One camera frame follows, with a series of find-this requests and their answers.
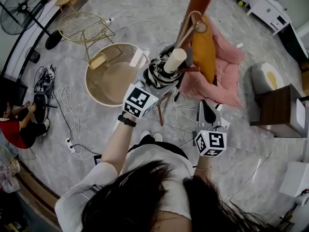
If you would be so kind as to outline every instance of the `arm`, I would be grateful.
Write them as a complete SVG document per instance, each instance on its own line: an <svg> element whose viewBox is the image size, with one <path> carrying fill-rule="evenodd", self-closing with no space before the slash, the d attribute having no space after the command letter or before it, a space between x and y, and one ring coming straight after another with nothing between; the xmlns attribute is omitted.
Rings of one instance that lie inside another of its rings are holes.
<svg viewBox="0 0 309 232"><path fill-rule="evenodd" d="M124 117L135 121L136 118L125 113ZM105 150L102 153L102 162L107 162L113 165L118 174L126 160L126 155L129 150L133 127L120 122L112 137L107 143Z"/></svg>
<svg viewBox="0 0 309 232"><path fill-rule="evenodd" d="M200 156L197 163L197 169L194 175L201 177L203 181L211 180L211 157Z"/></svg>
<svg viewBox="0 0 309 232"><path fill-rule="evenodd" d="M31 107L29 107L29 112L26 115L26 117L20 122L20 129L23 129L27 126L28 122L33 117L34 111L37 109L37 105L33 104Z"/></svg>
<svg viewBox="0 0 309 232"><path fill-rule="evenodd" d="M30 102L27 101L27 102L25 103L25 105L23 105L21 108L18 108L18 109L13 110L13 111L12 111L13 117L17 116L22 110L28 108L29 105L30 105Z"/></svg>

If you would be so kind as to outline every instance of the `red shirt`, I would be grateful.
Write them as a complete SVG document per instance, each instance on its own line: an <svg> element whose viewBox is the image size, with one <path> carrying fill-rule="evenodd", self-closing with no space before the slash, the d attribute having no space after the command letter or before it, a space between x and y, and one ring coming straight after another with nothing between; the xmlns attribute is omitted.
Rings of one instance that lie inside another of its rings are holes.
<svg viewBox="0 0 309 232"><path fill-rule="evenodd" d="M7 141L21 149L28 149L20 136L20 122L11 118L6 121L0 121L0 128Z"/></svg>

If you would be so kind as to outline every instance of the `wooden pole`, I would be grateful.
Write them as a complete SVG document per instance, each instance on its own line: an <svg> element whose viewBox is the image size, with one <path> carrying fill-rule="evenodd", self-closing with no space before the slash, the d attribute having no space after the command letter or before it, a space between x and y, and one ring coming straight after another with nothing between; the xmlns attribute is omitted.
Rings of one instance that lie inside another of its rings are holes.
<svg viewBox="0 0 309 232"><path fill-rule="evenodd" d="M185 21L186 21L188 15L189 15L192 11L194 11L194 10L199 11L199 12L203 15L203 14L205 13L206 8L208 7L210 1L211 1L211 0L190 0L189 5L188 5L188 8L187 8L187 11L186 11L186 13L185 13L185 15L184 15L184 18L183 18L183 22L182 22L182 24L181 24L181 27L180 27L180 30L179 30L179 33L178 33L178 37L177 37L177 41L176 41L176 42L180 41L179 36L180 36L181 32L182 32L183 30L185 30L185 32L187 32L188 29L192 26L192 22L191 22L191 20L190 20L190 22L188 23L187 27L184 28L184 24L185 24ZM186 38L186 40L181 44L180 48L186 49L186 48L188 47L189 43L191 42L193 33L194 33L194 32L192 32L192 33Z"/></svg>

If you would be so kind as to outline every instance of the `white drawer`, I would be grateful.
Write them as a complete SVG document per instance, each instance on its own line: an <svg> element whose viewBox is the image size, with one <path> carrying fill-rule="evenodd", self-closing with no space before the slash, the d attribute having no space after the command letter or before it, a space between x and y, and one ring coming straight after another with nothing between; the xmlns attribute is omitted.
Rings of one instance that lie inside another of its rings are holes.
<svg viewBox="0 0 309 232"><path fill-rule="evenodd" d="M280 15L279 11L266 0L259 0L252 12L266 23L271 23Z"/></svg>
<svg viewBox="0 0 309 232"><path fill-rule="evenodd" d="M278 19L271 22L271 24L274 25L279 30L281 30L284 27L283 24Z"/></svg>

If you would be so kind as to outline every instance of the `black watch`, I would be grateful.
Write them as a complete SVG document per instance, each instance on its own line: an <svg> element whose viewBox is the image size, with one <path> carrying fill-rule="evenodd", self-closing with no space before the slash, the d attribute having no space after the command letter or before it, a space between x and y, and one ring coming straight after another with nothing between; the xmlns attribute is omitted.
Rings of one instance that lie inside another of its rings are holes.
<svg viewBox="0 0 309 232"><path fill-rule="evenodd" d="M121 122L123 122L125 125L135 127L135 126L136 126L136 123L133 122L132 120L128 119L128 118L125 118L125 117L124 117L124 114L125 114L125 112L122 112L122 114L120 114L120 115L118 116L118 120L121 121Z"/></svg>

